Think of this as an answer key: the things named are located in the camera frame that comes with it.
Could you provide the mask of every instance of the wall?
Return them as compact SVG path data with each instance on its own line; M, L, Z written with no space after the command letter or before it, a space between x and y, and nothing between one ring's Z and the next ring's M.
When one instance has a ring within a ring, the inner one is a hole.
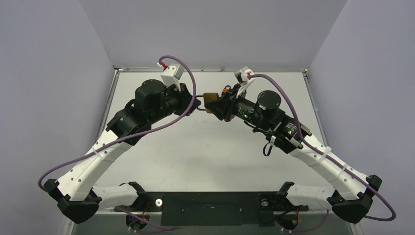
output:
M325 134L334 152L383 179L397 211L384 223L363 220L366 234L415 229L415 1L349 0L309 70ZM389 217L375 200L371 215Z
M0 231L55 235L64 217L37 180L88 150L114 70L77 0L0 5Z
M116 67L308 68L346 0L80 0Z

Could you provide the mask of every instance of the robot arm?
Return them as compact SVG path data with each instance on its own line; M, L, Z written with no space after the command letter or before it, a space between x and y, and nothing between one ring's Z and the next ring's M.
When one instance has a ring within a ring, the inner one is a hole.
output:
M325 178L333 187L309 187L286 182L278 191L280 200L288 200L292 206L308 206L314 209L332 209L343 220L358 223L369 211L373 202L373 193L366 189L358 180L345 172L352 171L357 177L367 182L375 190L379 190L382 180L376 175L367 176L351 168L331 152L330 147L324 147L304 125L298 130L294 119L287 116L279 108L281 98L274 91L262 91L253 103L245 98L247 81L244 79L250 71L244 67L235 73L239 83L231 89L225 89L222 96L204 94L205 107L219 120L231 121L238 117L251 128L253 132L264 134L268 143L264 146L264 155L269 156L272 147L278 147L283 152L303 161ZM297 133L301 131L305 140L323 152L322 155L303 144ZM343 167L338 167L327 157L330 155Z
M151 129L151 125L171 114L182 115L190 104L192 95L184 83L179 83L183 74L181 65L167 67L158 80L147 80L136 89L136 97L110 120L101 137L88 153L91 157L79 162L59 179L49 179L44 188L58 202L62 213L75 223L82 223L97 210L128 206L139 210L145 204L145 191L136 182L117 187L94 187L95 182L110 165L125 151L135 145L141 137L116 143L104 151L97 149L119 138ZM187 113L190 115L200 101L195 100Z

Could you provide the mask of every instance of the purple cable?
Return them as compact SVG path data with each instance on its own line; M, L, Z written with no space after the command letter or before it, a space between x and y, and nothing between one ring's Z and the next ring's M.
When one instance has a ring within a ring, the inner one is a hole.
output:
M321 226L323 226L323 224L325 224L325 223L327 222L327 219L328 219L328 210L327 210L327 212L325 213L324 220L323 220L322 222L320 222L320 224L318 224L316 227L313 227L313 228L311 228L311 229L291 230L291 233L306 233L306 232L311 232L311 231L317 230L317 229L319 229ZM284 227L282 227L282 228L283 228L283 229L284 229L284 231L286 231L286 232L289 232L289 231L290 231L289 229L285 229Z
M135 215L135 214L133 214L133 213L131 213L129 211L126 211L126 210L124 210L121 207L117 207L117 209L120 210L120 211L122 211L122 212L124 212L124 213L126 213L127 215L130 215L130 216L134 217L135 219L137 219L137 220L139 220L139 221L141 221L143 223L146 223L146 224L151 225L151 226L153 226L155 228L161 229L161 230L158 230L158 231L140 231L140 230L137 230L137 233L140 233L140 234L155 234L155 233L161 233L161 232L166 232L166 231L170 231L171 232L171 231L174 231L175 230L175 228L166 228L166 227L162 227L160 225L157 225L155 223L152 223L150 221L146 221L145 219L140 218L138 215ZM131 227L131 225L133 225L135 222L137 222L137 221L131 222L128 227Z
M144 135L147 135L147 134L149 134L149 133L153 133L153 132L156 132L156 131L159 131L159 130L161 130L161 129L164 129L164 128L166 128L166 127L169 127L169 126L171 126L171 125L173 125L174 123L176 123L176 122L178 122L180 119L182 119L184 116L186 116L186 114L190 111L190 109L191 109L191 107L192 107L192 105L193 105L193 103L194 103L194 101L195 101L195 99L196 99L196 81L195 81L195 79L194 79L194 76L193 76L193 74L192 74L192 72L190 71L190 69L189 69L189 67L183 62L183 61L181 61L180 59L178 59L178 58L176 58L176 57L174 57L174 56L171 56L171 55L165 55L165 56L162 56L160 59L159 59L159 63L161 64L161 61L163 60L163 59L172 59L172 60L175 60L175 61L177 61L179 64L181 64L186 70L187 70L187 72L189 73L189 76L190 76L190 79L192 80L192 86L193 86L193 93L192 93L192 99L190 100L190 104L189 104L189 106L187 107L187 109L180 115L180 116L178 116L176 119L174 119L173 121L171 121L171 122L169 122L168 124L165 124L165 125L163 125L163 126L159 126L159 127L157 127L157 128L154 128L154 129L152 129L152 130L148 130L148 131L143 131L143 132L140 132L140 133L136 133L136 134L133 134L133 135L129 135L129 136L125 136L125 137L122 137L122 138L119 138L119 139L117 139L117 140L115 140L115 141L113 141L113 142L110 142L109 144L106 144L105 146L103 146L103 147L101 147L101 148L99 148L99 149L96 149L96 151L97 152L101 152L102 150L104 150L104 149L107 149L107 148L109 148L109 147L111 147L111 146L113 146L114 144L116 144L116 143L120 143L120 142L123 142L123 141L126 141L126 140L129 140L129 139L132 139L132 138L135 138L135 137L140 137L140 136L144 136ZM40 179L38 180L38 186L43 190L43 191L46 191L46 189L43 187L43 185L42 185L42 181L43 181L43 179L48 175L48 174L50 174L50 173L52 173L52 172L54 172L54 171L56 171L57 169L60 169L60 168L63 168L64 166L67 166L67 165L70 165L70 164L73 164L73 163L76 163L76 162L79 162L79 161L82 161L82 160L84 160L84 159L87 159L87 158L89 158L89 157L91 157L92 155L94 155L95 153L94 152L91 152L91 153L89 153L89 154L87 154L87 155L85 155L85 156L82 156L82 157L80 157L80 158L77 158L77 159L74 159L74 160L71 160L71 161L69 161L69 162L66 162L66 163L62 163L62 164L60 164L60 165L57 165L57 166L55 166L54 168L52 168L52 169L50 169L50 170L48 170L47 172L45 172L41 177L40 177Z
M265 74L255 74L255 75L248 75L248 78L254 78L254 77L262 77L267 79L268 81L270 81L275 88L277 88L277 90L281 93L282 97L285 99L285 102L287 102L288 107L290 108L292 114L293 114L293 118L295 121L295 124L297 126L297 129L300 130L301 126L300 126L300 121L299 118L297 116L296 110L294 109L293 103L291 103L290 99L288 98L287 94L284 92L284 90L278 85L278 83L276 81L274 81L271 77L265 75ZM304 136L302 136L301 131L297 132L299 138L302 140L302 142L307 145L310 149L312 149L313 151L315 151L316 153L323 155L324 153L321 152L320 150L318 150L316 147L312 146L311 144L309 144L305 139ZM333 159L332 157L330 157L329 155L326 156L327 159L329 159L330 161L332 161L336 166L343 168L343 165L341 165L338 161L336 161L335 159ZM377 220L377 221L392 221L396 218L396 212L395 210L392 208L392 206L386 201L386 199L380 195L380 193L378 193L378 191L376 191L374 188L372 188L369 184L367 184L365 181L363 181L362 179L360 179L357 175L355 175L353 172L351 172L350 170L348 170L347 168L345 169L345 172L349 175L351 175L353 178L355 178L357 181L359 181L361 184L363 184L366 188L368 188L371 192L373 192L384 204L386 207L388 207L388 209L391 211L392 216L389 218L378 218L378 217L373 217L373 216L368 216L366 215L365 218L367 219L373 219L373 220Z

